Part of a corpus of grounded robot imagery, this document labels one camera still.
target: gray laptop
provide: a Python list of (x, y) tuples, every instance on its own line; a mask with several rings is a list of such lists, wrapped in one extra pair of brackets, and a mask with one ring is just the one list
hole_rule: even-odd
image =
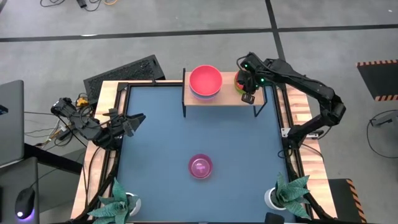
[(0, 85), (0, 166), (24, 157), (24, 82)]

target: white pot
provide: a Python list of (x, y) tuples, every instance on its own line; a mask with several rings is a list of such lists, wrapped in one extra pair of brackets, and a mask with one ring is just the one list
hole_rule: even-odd
[(274, 205), (274, 203), (271, 200), (271, 192), (275, 190), (275, 187), (269, 189), (266, 191), (266, 193), (264, 194), (264, 201), (266, 202), (266, 204), (268, 205), (269, 208), (274, 209), (274, 210), (279, 210), (279, 211), (283, 211), (286, 210), (286, 208), (279, 208), (278, 206)]
[[(130, 196), (138, 196), (129, 192), (126, 192), (126, 195), (130, 195)], [(134, 216), (138, 213), (139, 209), (141, 208), (141, 198), (138, 199), (137, 203), (136, 203), (136, 207), (130, 212), (130, 216)]]

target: green plant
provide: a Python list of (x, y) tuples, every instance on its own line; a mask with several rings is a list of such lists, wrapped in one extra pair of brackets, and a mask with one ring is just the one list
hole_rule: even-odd
[(310, 218), (301, 203), (309, 203), (302, 196), (309, 193), (304, 186), (307, 184), (308, 178), (298, 178), (288, 184), (285, 183), (284, 176), (279, 172), (275, 192), (271, 194), (271, 201), (278, 207), (284, 207), (294, 215), (303, 218)]
[(129, 218), (129, 214), (136, 207), (139, 199), (138, 196), (127, 197), (126, 192), (119, 182), (114, 179), (112, 188), (113, 197), (98, 197), (105, 205), (99, 209), (89, 212), (89, 215), (98, 217), (94, 224), (107, 224), (115, 222), (116, 224), (125, 224)]

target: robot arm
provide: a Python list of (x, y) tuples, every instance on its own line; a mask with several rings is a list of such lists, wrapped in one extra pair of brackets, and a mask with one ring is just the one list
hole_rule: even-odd
[(267, 59), (263, 62), (252, 52), (242, 59), (240, 66), (238, 64), (238, 82), (244, 86), (247, 94), (253, 94), (266, 82), (286, 83), (318, 100), (320, 115), (303, 125), (291, 127), (287, 133), (286, 139), (290, 149), (298, 149), (307, 134), (323, 126), (332, 127), (340, 123), (346, 107), (332, 88), (299, 74), (281, 59)]
[(69, 98), (60, 98), (52, 107), (51, 113), (55, 116), (68, 118), (76, 130), (87, 140), (93, 141), (96, 146), (105, 150), (117, 150), (121, 146), (123, 134), (133, 136), (139, 125), (144, 121), (144, 114), (126, 116), (118, 114), (117, 109), (109, 109), (109, 121), (100, 124), (100, 121), (94, 118), (87, 118), (77, 112), (75, 106)]

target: wooden shelf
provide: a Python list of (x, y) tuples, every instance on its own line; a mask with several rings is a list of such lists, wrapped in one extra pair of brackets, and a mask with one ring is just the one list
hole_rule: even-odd
[(190, 72), (185, 73), (184, 80), (184, 105), (185, 106), (262, 106), (265, 102), (262, 87), (255, 92), (254, 104), (250, 105), (241, 100), (242, 94), (238, 93), (234, 85), (236, 72), (221, 72), (223, 86), (217, 95), (209, 100), (201, 100), (195, 97), (189, 87)]

